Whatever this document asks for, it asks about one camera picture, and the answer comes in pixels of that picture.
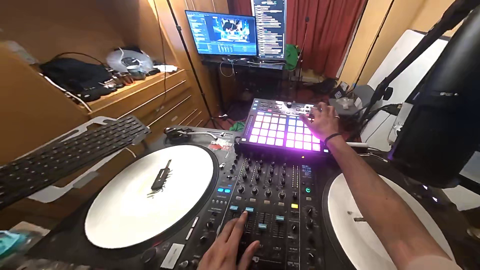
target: wooden cabinet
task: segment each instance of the wooden cabinet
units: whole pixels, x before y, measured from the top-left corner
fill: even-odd
[[[171,0],[171,3],[186,37],[205,97],[212,113],[216,114],[216,91],[193,47],[186,22],[184,10],[191,7],[186,1]],[[210,12],[228,10],[226,0],[198,6]],[[2,45],[7,40],[19,43],[39,63],[72,51],[105,62],[106,56],[115,48],[135,45],[153,60],[175,65],[178,70],[147,77],[88,102],[89,110],[67,98],[38,73],[37,67],[28,65]],[[66,57],[97,63],[81,55]],[[206,106],[167,0],[28,0],[3,3],[0,9],[0,89],[1,124],[4,128],[0,135],[0,165],[96,116],[118,118],[125,114],[135,115],[144,124],[150,125],[152,133],[147,142],[158,139],[165,127],[174,124],[203,126],[208,121]],[[131,149],[137,154],[143,150],[141,147]],[[132,160],[130,153],[122,152],[108,163],[107,172],[102,170],[101,177],[52,203],[41,204],[29,199],[19,201],[0,211],[0,229],[8,229],[9,225],[21,220],[50,227]]]

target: wooden drawer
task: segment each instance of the wooden drawer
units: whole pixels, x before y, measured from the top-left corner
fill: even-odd
[[[141,119],[144,124],[150,125],[152,131],[147,138],[148,143],[158,139],[166,127],[187,123],[198,124],[202,121],[200,116],[204,115],[203,103],[196,104],[194,96],[189,91],[174,97],[164,107],[161,111],[153,112]]]
[[[167,87],[166,95],[164,94],[164,83]],[[115,92],[110,97],[96,100],[93,104],[89,102],[92,109],[89,115],[92,118],[97,116],[118,118],[124,114],[133,114],[142,118],[160,107],[162,103],[165,104],[175,98],[189,86],[184,70],[168,76],[166,82],[164,82],[163,74],[158,74],[156,77],[148,77],[147,80],[136,85],[126,86],[125,90],[122,88],[119,93]]]

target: mixer knob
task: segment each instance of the mixer knob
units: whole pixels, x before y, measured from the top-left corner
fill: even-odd
[[[204,244],[205,242],[207,242],[207,240],[208,240],[208,237],[206,235],[203,235],[202,237],[200,237],[201,244]]]
[[[307,228],[311,229],[313,227],[313,219],[307,221]]]
[[[197,259],[193,259],[190,263],[192,264],[192,267],[196,269],[198,267],[199,261]]]
[[[183,261],[179,264],[180,268],[187,268],[190,265],[189,261]]]
[[[307,255],[307,257],[308,257],[308,260],[309,260],[310,262],[313,262],[313,260],[315,259],[315,255],[312,254],[312,253],[309,253],[309,254]]]

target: computer screen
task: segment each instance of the computer screen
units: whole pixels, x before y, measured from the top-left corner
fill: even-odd
[[[257,55],[254,17],[185,12],[199,54]]]
[[[251,0],[258,36],[258,58],[285,59],[287,0]]]

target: turntable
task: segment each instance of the turntable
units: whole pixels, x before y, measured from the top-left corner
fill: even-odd
[[[293,111],[297,106],[305,104],[293,103]],[[395,269],[369,225],[356,221],[361,214],[324,146],[244,145],[258,112],[251,111],[243,134],[167,129],[29,255],[103,269],[193,270],[223,225],[246,210],[239,253],[261,242],[252,269]],[[365,160],[447,254],[468,265],[474,255],[457,241],[465,231],[449,220],[458,212],[441,191],[409,182],[377,156]]]

